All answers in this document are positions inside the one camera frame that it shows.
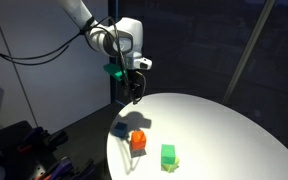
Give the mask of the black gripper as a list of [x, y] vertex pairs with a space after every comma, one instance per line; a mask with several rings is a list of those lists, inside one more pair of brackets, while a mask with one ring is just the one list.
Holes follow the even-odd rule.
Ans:
[[133, 104], [141, 101], [146, 90], [146, 78], [138, 70], [128, 70], [128, 93]]

